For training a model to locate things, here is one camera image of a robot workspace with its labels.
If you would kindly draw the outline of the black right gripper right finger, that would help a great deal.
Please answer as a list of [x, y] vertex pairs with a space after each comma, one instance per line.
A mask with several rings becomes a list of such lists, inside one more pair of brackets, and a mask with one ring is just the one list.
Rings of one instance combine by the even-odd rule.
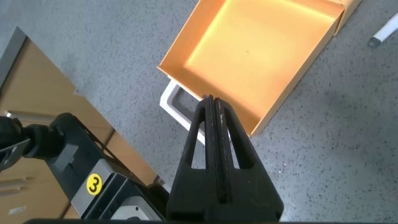
[[227, 220], [277, 222], [284, 204], [231, 105], [215, 99], [218, 200]]

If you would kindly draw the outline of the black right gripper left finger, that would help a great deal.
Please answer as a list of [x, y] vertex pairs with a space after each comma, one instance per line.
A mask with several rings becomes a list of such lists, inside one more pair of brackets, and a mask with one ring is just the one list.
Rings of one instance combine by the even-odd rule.
[[203, 221], [206, 210], [218, 201], [215, 153], [209, 142], [205, 146], [205, 168], [192, 167], [198, 131], [201, 123], [205, 124], [206, 139], [212, 141], [211, 114], [213, 97], [201, 100], [194, 112], [187, 140], [185, 142], [177, 173], [174, 178], [169, 201], [167, 219], [172, 221]]

